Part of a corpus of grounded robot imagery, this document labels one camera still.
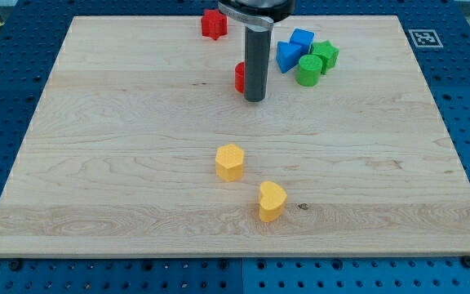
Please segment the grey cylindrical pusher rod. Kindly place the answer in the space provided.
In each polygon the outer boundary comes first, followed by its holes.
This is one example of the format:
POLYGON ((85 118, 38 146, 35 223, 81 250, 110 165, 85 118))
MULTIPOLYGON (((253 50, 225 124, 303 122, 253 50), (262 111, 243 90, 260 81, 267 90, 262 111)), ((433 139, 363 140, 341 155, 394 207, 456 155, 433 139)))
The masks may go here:
POLYGON ((245 27, 244 97, 250 102, 266 96, 271 35, 261 27, 245 27))

